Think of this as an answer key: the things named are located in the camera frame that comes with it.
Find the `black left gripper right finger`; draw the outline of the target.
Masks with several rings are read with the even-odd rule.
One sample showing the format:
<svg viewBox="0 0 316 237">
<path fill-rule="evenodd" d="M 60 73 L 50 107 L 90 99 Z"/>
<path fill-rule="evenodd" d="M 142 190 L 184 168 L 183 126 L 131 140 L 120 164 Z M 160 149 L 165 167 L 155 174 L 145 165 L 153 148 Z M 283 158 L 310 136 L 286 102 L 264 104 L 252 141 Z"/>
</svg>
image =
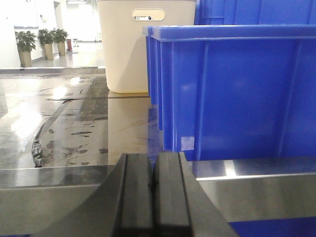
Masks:
<svg viewBox="0 0 316 237">
<path fill-rule="evenodd" d="M 184 153 L 158 155 L 153 185 L 156 236 L 238 236 L 196 180 Z"/>
</svg>

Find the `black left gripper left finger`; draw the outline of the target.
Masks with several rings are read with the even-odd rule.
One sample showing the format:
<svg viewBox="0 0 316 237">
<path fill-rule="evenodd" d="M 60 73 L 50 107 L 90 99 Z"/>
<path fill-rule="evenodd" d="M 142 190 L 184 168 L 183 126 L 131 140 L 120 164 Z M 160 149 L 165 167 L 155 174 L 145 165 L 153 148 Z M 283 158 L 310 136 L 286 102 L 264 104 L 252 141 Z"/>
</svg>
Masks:
<svg viewBox="0 0 316 237">
<path fill-rule="evenodd" d="M 152 237 L 152 169 L 146 154 L 122 154 L 101 185 L 37 237 Z"/>
</svg>

